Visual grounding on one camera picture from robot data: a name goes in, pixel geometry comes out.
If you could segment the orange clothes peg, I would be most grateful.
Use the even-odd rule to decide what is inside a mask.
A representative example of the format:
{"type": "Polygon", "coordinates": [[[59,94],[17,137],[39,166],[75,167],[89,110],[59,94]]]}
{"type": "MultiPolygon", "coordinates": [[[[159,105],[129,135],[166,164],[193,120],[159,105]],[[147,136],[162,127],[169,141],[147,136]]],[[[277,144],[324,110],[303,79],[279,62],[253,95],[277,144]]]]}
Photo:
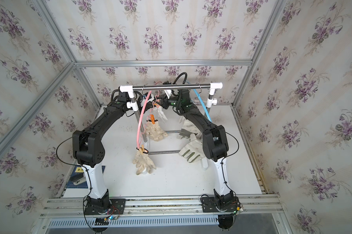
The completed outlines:
{"type": "Polygon", "coordinates": [[[151,123],[152,123],[152,124],[155,124],[156,120],[155,120],[155,118],[154,118],[154,115],[153,115],[153,114],[150,114],[149,117],[150,117],[151,123]]]}

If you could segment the pink wavy hanger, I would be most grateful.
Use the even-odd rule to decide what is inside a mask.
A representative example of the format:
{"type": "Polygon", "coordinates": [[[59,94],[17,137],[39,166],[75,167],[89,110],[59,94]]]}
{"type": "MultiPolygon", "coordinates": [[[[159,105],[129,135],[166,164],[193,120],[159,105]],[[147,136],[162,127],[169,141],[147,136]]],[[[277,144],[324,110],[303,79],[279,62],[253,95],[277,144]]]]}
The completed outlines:
{"type": "Polygon", "coordinates": [[[145,113],[145,108],[146,108],[146,105],[149,101],[149,98],[151,96],[151,91],[148,92],[147,95],[145,95],[145,99],[144,101],[141,102],[141,111],[140,111],[140,115],[139,115],[139,118],[138,118],[138,128],[137,128],[137,137],[136,137],[136,147],[137,149],[139,150],[141,148],[141,142],[144,141],[146,142],[147,140],[142,136],[143,133],[144,133],[144,126],[143,126],[143,116],[144,116],[144,113],[145,113]]]}

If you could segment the blue wavy hanger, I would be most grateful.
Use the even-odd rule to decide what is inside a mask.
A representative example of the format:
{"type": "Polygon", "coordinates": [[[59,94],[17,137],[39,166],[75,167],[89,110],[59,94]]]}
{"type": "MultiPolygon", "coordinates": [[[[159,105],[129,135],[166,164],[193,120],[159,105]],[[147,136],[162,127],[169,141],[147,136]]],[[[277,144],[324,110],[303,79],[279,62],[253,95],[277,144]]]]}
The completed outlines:
{"type": "Polygon", "coordinates": [[[209,120],[209,121],[212,121],[211,117],[210,117],[210,114],[209,114],[209,111],[208,111],[208,108],[206,107],[204,101],[202,100],[201,96],[200,96],[200,93],[202,91],[202,89],[200,88],[200,92],[198,92],[196,89],[193,89],[196,97],[198,98],[199,100],[199,103],[201,104],[203,110],[204,110],[204,115],[205,117],[209,120]]]}

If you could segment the white glove with grey strap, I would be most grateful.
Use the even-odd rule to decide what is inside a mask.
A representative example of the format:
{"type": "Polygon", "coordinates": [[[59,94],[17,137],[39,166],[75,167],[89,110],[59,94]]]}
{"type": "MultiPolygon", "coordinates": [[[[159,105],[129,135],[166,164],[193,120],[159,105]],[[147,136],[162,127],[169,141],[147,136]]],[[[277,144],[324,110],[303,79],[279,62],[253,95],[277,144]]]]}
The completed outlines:
{"type": "Polygon", "coordinates": [[[195,134],[190,134],[190,142],[179,151],[179,155],[186,159],[188,163],[205,159],[201,139],[197,138],[195,134]]]}

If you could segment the beige knit glove red cuff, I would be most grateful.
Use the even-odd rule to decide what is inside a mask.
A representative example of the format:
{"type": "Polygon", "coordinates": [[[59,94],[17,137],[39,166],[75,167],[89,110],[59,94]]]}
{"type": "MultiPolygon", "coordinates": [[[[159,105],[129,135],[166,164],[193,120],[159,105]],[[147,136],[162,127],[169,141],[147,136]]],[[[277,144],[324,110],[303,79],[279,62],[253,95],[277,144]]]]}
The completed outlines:
{"type": "Polygon", "coordinates": [[[156,166],[152,159],[149,157],[149,154],[142,154],[138,150],[136,150],[133,164],[136,166],[136,175],[140,175],[145,170],[149,174],[156,170],[156,166]]]}

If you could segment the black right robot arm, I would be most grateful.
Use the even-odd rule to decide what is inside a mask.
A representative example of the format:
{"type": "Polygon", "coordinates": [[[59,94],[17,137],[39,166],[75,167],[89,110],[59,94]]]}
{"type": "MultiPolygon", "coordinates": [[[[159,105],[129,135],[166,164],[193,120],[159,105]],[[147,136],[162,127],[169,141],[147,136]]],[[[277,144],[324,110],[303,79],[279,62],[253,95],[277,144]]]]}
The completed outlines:
{"type": "Polygon", "coordinates": [[[228,183],[226,162],[224,161],[229,156],[227,133],[222,125],[218,126],[211,122],[211,117],[208,112],[209,108],[211,108],[215,102],[213,99],[215,91],[221,89],[223,84],[220,82],[213,82],[207,86],[209,88],[207,104],[201,102],[206,114],[204,116],[190,98],[189,90],[197,88],[198,85],[186,83],[186,72],[181,73],[175,81],[178,81],[181,76],[184,76],[182,85],[177,85],[176,82],[164,82],[162,84],[164,86],[163,89],[165,90],[165,94],[160,96],[161,99],[157,104],[165,109],[170,106],[173,107],[175,113],[184,117],[187,121],[190,121],[202,133],[201,143],[197,140],[192,140],[191,143],[183,148],[182,155],[186,154],[187,151],[193,150],[193,148],[197,146],[197,148],[203,150],[203,155],[206,159],[214,162],[216,175],[214,203],[217,209],[221,212],[228,211],[232,207],[235,207],[233,213],[236,214],[241,209],[241,203],[228,183]]]}

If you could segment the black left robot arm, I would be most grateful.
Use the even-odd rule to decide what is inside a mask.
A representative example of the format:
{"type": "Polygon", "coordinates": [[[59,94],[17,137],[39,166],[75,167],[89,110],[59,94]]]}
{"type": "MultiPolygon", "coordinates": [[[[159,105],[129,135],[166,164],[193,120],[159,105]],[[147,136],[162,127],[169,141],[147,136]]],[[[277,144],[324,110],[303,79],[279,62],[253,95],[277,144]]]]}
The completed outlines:
{"type": "Polygon", "coordinates": [[[82,131],[74,131],[70,137],[73,158],[83,169],[89,189],[83,201],[84,212],[94,211],[100,215],[114,213],[103,177],[102,161],[105,157],[105,148],[102,138],[128,111],[137,111],[140,107],[148,110],[150,106],[150,102],[145,100],[140,92],[134,91],[129,94],[116,89],[111,94],[111,101],[103,108],[103,113],[91,125],[82,131]]]}

